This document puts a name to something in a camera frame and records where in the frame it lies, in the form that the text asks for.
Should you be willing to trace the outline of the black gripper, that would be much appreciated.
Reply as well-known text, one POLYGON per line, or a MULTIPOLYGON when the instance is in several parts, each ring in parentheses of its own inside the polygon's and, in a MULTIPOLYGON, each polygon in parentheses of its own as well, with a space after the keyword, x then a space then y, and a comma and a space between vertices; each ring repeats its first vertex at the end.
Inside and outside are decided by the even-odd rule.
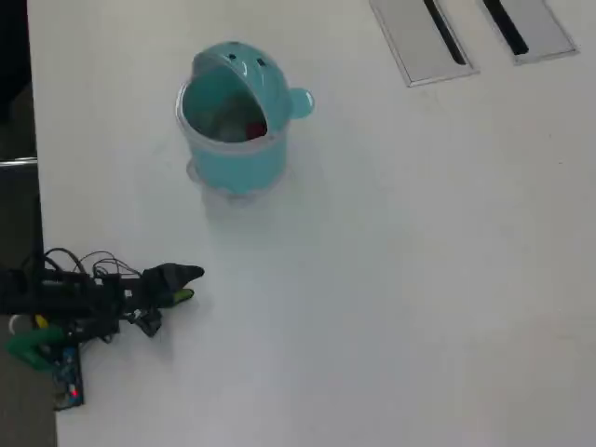
POLYGON ((144 270, 138 278, 125 278, 125 309, 173 308, 185 303, 195 295, 185 286, 204 275, 205 270, 197 265, 166 263, 144 270))

